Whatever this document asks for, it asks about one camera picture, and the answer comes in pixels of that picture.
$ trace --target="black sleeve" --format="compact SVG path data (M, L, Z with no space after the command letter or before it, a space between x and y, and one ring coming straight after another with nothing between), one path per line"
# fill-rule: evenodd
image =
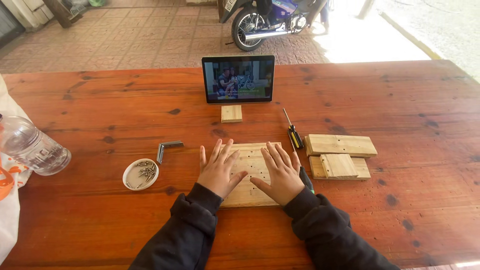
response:
M195 183L187 196L178 196L170 219L140 250L129 269L204 269L215 238L215 213L222 201Z
M317 269L399 270L353 232L347 213L307 187L283 210L293 218L293 232L304 240Z

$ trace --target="man on screen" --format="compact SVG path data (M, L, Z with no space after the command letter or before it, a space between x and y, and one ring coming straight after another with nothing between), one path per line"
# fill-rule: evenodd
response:
M218 95L224 96L227 86L230 84L228 76L230 75L230 69L228 67L223 68L223 73L218 77Z

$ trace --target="white plastic bag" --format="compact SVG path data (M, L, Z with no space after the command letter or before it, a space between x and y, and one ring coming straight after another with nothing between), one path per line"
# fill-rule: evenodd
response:
M18 115L27 118L24 110L10 97L7 86L0 74L0 113L3 115ZM10 191L5 198L0 197L0 265L7 257L10 250L17 243L18 218L20 203L18 201L18 188L26 184L32 174L22 164L12 160L9 156L0 153L0 194L1 190L8 188ZM8 184L9 176L13 178L12 185Z

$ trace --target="right hand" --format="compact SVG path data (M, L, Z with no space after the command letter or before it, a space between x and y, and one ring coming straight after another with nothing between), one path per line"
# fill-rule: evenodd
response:
M288 154L279 144L273 146L268 142L267 148L268 151L262 148L261 152L270 174L270 184L256 177L252 177L250 182L279 205L285 206L305 187L299 177L300 160L297 153L294 153L291 161Z

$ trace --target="plastic bottle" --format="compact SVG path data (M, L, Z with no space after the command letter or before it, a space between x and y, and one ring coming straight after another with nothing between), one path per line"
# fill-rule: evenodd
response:
M20 116L0 114L0 152L40 175L67 167L72 154Z

